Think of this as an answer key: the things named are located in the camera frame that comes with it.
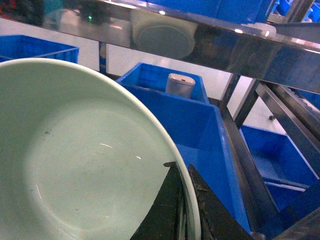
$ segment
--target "metal shelf rail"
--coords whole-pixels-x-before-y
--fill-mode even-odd
[[[72,1],[43,17],[39,17],[36,7],[35,11],[31,9],[21,16],[21,11],[8,7],[6,2],[2,1],[0,17],[99,41],[100,48],[113,44],[170,58],[175,57],[169,52],[139,46],[132,36],[129,44],[124,44],[110,35],[101,34],[101,31],[114,19],[133,26],[136,23],[131,16],[140,13],[148,13],[150,19],[163,19],[165,24],[172,26],[177,25],[176,20],[183,20],[185,26],[196,25],[193,50],[175,59],[233,73],[222,99],[211,99],[211,102],[218,105],[222,113],[250,229],[257,233],[253,236],[268,240],[288,239],[288,236],[295,240],[320,239],[319,180],[291,205],[279,211],[239,131],[260,96],[320,176],[320,111],[307,107],[307,100],[293,90],[320,94],[320,44],[138,0]],[[297,9],[291,11],[290,19],[301,18],[301,9],[309,9],[307,5],[313,1],[305,2],[296,4]],[[212,41],[213,37],[228,44],[219,45]],[[101,72],[107,70],[106,61],[107,56],[100,56]],[[233,119],[227,104],[240,76],[255,80]]]

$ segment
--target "white container lid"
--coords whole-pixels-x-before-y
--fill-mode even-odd
[[[185,75],[176,74],[176,73],[170,73],[168,76],[168,79],[177,84],[183,84],[187,86],[196,85],[196,81],[193,78]]]

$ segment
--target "plastic storage box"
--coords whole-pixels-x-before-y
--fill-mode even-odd
[[[138,63],[125,75],[120,77],[117,80],[117,83],[125,86],[135,86],[136,88],[153,89],[164,92],[166,90],[169,74],[185,75],[194,79],[195,86],[190,99],[209,104],[209,99],[206,94],[202,77],[183,71],[177,71],[146,63]]]
[[[272,0],[143,0],[148,3],[236,24],[264,23]]]
[[[22,58],[48,58],[78,63],[79,48],[25,35],[0,36],[0,63]]]
[[[291,7],[293,0],[280,0],[279,5],[276,7],[276,10],[282,15],[285,16]],[[303,20],[306,20],[309,15],[313,12],[312,8],[304,16]]]
[[[287,135],[245,125],[241,131],[280,210],[317,181],[318,177]]]
[[[317,109],[320,110],[320,94],[308,92],[308,91],[302,91],[299,90],[299,92],[310,102],[312,103]]]
[[[313,12],[310,14],[312,21],[319,22],[320,21],[320,3],[315,2],[312,5]]]
[[[272,10],[271,10],[271,14],[273,14],[274,12],[275,12],[275,10],[276,10],[276,8],[278,7],[278,5],[280,4],[280,1],[279,0],[277,0],[275,3],[274,3],[274,5],[273,5],[273,7],[272,7]]]
[[[185,164],[194,165],[230,214],[250,232],[219,109],[161,91],[123,86],[157,117]]]

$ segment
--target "bowl rim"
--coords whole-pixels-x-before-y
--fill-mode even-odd
[[[186,210],[187,213],[187,219],[191,221],[192,224],[190,227],[188,227],[188,237],[191,240],[200,240],[201,239],[201,223],[200,223],[200,213],[199,213],[199,207],[198,207],[198,201],[195,193],[195,189],[191,180],[191,177],[189,175],[189,172],[187,170],[187,167],[184,163],[183,158],[180,155],[179,150],[177,149],[176,144],[171,139],[170,135],[167,133],[165,128],[161,125],[159,120],[153,115],[153,113],[140,101],[138,100],[132,93],[130,93],[128,90],[126,90],[123,86],[121,86],[116,81],[110,79],[109,77],[103,75],[102,73],[99,73],[98,71],[95,71],[93,69],[90,69],[88,67],[64,61],[64,60],[57,60],[57,59],[50,59],[50,58],[21,58],[21,59],[14,59],[9,61],[0,62],[0,68],[14,66],[14,65],[23,65],[23,64],[48,64],[48,65],[57,65],[67,68],[72,68],[74,70],[81,71],[85,74],[91,75],[109,86],[111,86],[113,89],[118,91],[120,94],[122,94],[124,97],[127,98],[130,102],[132,102],[140,111],[145,114],[146,117],[152,122],[152,124],[156,127],[156,129],[159,131],[161,136],[165,139],[169,149],[172,151],[175,160],[177,162],[177,167],[180,172],[182,184],[185,189],[185,195],[186,195]]]

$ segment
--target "black plastic piece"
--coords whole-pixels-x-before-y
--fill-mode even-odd
[[[189,174],[198,201],[202,240],[253,240],[200,176],[195,167],[189,165]]]
[[[179,234],[183,186],[176,164],[170,167],[152,207],[130,240],[176,240]]]

